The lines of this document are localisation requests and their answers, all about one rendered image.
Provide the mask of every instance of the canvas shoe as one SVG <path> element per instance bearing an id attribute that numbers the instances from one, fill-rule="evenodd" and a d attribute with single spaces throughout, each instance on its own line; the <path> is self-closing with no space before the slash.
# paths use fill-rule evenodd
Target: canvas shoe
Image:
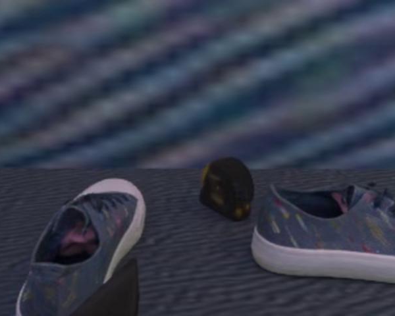
<path id="1" fill-rule="evenodd" d="M 251 250 L 276 273 L 395 283 L 395 197 L 371 186 L 271 186 Z"/>
<path id="2" fill-rule="evenodd" d="M 106 179 L 84 190 L 43 231 L 16 316 L 69 316 L 110 279 L 144 223 L 145 202 L 132 183 Z"/>

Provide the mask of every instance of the tape measure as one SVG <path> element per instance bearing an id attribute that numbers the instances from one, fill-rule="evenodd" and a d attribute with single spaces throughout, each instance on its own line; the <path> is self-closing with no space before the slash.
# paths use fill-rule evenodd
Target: tape measure
<path id="1" fill-rule="evenodd" d="M 233 221 L 243 221 L 250 215 L 253 197 L 253 178 L 239 159 L 219 159 L 204 168 L 200 192 L 204 206 Z"/>

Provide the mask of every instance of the gray surface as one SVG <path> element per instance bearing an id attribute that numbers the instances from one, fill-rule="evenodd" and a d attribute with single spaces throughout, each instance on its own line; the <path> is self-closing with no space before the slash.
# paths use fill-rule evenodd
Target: gray surface
<path id="1" fill-rule="evenodd" d="M 198 202 L 195 170 L 0 170 L 0 316 L 13 314 L 34 243 L 67 199 L 102 178 L 130 179 L 144 193 L 141 316 L 395 315 L 395 285 L 294 278 L 260 269 L 250 254 L 261 194 L 270 182 L 304 188 L 376 180 L 395 189 L 395 171 L 255 171 L 253 218 L 232 223 Z"/>

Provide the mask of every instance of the blue striped backdrop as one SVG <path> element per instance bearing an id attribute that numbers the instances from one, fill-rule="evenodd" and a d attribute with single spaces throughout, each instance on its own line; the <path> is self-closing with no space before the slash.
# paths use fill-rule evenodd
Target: blue striped backdrop
<path id="1" fill-rule="evenodd" d="M 395 167 L 395 0 L 0 0 L 0 167 Z"/>

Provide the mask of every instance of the paint-splattered shoe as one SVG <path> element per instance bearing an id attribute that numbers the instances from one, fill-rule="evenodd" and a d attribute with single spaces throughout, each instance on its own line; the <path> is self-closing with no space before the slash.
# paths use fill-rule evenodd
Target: paint-splattered shoe
<path id="1" fill-rule="evenodd" d="M 132 183 L 106 179 L 84 190 L 41 235 L 16 316 L 69 316 L 110 279 L 144 222 L 144 199 Z"/>
<path id="2" fill-rule="evenodd" d="M 395 197 L 361 186 L 271 186 L 251 250 L 276 273 L 395 283 Z"/>

